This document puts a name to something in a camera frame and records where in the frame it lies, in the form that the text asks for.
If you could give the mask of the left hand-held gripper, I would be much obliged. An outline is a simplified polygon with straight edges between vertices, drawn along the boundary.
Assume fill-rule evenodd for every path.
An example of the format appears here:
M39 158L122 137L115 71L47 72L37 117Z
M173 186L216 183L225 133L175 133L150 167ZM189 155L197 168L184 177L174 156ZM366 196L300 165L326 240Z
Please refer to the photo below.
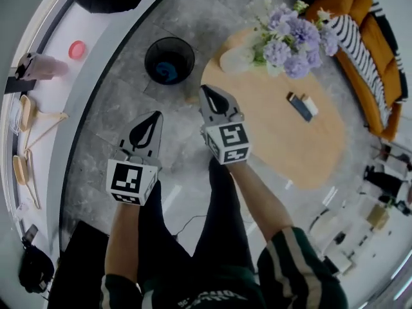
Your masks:
M150 111L128 123L119 137L119 150L108 160L106 192L116 201L143 206L149 199L161 163L158 159L163 115Z

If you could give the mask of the blue cloth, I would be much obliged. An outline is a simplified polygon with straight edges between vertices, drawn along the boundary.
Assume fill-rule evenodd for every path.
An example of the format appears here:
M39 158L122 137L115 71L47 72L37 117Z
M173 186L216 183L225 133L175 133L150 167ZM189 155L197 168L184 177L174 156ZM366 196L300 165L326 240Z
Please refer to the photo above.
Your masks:
M163 83L173 82L178 77L175 66L169 62L159 62L156 65L156 74Z

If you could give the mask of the dark remote control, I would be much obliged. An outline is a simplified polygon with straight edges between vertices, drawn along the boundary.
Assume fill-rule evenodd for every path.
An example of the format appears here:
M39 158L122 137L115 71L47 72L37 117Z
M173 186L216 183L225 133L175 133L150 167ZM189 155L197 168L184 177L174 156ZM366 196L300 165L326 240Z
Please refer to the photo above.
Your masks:
M306 122L310 122L313 118L310 110L305 106L304 102L297 97L293 92L289 92L287 95L287 101L292 105L292 107L302 116Z

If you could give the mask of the black waste bin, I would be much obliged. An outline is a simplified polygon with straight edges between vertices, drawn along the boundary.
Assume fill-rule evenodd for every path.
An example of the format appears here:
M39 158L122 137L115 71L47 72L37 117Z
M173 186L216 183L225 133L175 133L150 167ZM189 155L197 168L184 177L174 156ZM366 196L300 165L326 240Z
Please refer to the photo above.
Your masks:
M144 59L144 66L150 78L158 84L175 85L184 81L192 72L195 64L195 54L192 47L177 37L161 38L149 47ZM178 77L170 83L163 83L156 74L159 62L169 62L177 70Z

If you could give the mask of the small white box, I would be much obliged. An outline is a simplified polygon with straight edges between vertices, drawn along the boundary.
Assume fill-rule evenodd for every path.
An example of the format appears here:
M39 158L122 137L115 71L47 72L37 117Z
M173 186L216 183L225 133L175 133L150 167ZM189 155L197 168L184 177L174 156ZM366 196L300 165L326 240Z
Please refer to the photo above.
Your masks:
M317 106L315 105L315 102L312 100L312 98L306 94L304 94L301 97L301 100L303 102L303 104L306 106L306 108L309 110L309 112L311 112L311 114L313 116L318 115L319 110L317 108Z

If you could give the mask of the person's left forearm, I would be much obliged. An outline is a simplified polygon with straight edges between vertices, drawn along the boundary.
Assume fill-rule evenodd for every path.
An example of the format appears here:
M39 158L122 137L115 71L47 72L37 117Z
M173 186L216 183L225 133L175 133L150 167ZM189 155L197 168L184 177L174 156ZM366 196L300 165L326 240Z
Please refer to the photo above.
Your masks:
M141 206L119 203L113 218L104 270L137 283L138 219Z

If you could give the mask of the wooden coffee table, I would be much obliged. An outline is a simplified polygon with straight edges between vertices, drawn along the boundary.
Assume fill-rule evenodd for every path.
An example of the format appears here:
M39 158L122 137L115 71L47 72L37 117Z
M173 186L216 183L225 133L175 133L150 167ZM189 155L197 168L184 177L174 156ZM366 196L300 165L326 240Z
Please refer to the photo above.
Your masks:
M202 84L217 86L235 97L245 114L252 152L283 178L302 190L323 186L337 167L345 148L341 116L312 73L291 79L273 77L265 68L231 75L220 68L220 57L245 43L251 28L227 38L208 61ZM310 122L292 107L290 93L311 98L319 112Z

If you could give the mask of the purple flower bouquet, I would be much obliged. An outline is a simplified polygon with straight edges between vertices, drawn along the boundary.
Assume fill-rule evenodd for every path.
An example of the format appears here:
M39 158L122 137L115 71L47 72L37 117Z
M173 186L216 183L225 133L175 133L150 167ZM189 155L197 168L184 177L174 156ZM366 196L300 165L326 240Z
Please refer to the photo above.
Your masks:
M276 77L285 73L301 79L322 64L321 53L334 56L339 40L329 25L331 13L319 9L315 19L303 17L308 4L297 0L292 7L285 3L274 6L265 1L265 12L255 16L251 48L254 66L264 66Z

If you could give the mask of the small pink round dish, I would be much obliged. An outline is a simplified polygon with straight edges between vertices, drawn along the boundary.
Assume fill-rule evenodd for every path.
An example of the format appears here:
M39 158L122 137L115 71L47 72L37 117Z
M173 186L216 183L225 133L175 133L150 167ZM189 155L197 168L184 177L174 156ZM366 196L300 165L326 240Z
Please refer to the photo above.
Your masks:
M72 42L68 50L68 56L75 61L81 61L86 56L86 44L81 40Z

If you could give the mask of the person's black trousers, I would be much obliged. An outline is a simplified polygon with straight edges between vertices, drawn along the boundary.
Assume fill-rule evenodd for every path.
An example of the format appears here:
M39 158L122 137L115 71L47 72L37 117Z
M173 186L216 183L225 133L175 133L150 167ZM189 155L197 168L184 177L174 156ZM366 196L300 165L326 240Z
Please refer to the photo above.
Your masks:
M234 180L215 158L209 163L211 200L193 255L173 238L165 226L161 183L156 182L138 218L138 273L159 274L168 268L199 264L234 266L253 271L247 234L241 217Z

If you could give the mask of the pink tumbler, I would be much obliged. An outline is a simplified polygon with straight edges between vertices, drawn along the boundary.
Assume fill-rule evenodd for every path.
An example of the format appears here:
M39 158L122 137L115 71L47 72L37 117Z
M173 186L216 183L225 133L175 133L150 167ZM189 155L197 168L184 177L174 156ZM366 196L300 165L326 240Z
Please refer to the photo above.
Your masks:
M65 62L41 53L29 52L24 54L17 65L15 78L17 80L52 80L62 77L68 72Z

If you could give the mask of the white face mask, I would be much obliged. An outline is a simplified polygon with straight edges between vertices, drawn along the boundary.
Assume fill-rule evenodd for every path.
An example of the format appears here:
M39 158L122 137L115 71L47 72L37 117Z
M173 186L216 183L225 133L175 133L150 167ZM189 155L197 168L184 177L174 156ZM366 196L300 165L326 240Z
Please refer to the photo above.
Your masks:
M23 107L22 107L20 100L17 98L13 98L11 105L10 105L8 125L9 125L10 130L15 135L18 135L20 132L22 114L23 114Z

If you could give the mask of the black phone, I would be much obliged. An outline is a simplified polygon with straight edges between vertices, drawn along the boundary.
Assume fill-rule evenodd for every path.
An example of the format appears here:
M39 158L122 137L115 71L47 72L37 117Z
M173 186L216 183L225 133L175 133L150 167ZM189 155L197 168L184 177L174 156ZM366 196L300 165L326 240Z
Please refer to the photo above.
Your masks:
M38 228L34 224L32 224L22 237L23 244L32 244L38 231Z

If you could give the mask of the small black bag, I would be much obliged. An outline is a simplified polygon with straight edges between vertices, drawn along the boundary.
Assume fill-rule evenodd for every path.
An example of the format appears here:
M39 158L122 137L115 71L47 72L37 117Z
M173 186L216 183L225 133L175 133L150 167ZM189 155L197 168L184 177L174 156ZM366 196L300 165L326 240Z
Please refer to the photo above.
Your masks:
M19 267L19 282L28 293L44 293L54 275L51 259L36 246L27 234L22 237L24 254Z

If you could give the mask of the person's green sweatshirt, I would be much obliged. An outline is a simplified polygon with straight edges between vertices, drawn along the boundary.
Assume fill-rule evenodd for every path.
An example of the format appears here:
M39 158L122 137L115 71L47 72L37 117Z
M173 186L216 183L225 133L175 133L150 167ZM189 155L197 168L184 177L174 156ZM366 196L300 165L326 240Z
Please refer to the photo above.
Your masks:
M247 268L191 264L138 288L113 274L102 278L99 309L348 309L339 280L318 258L304 231L287 227Z

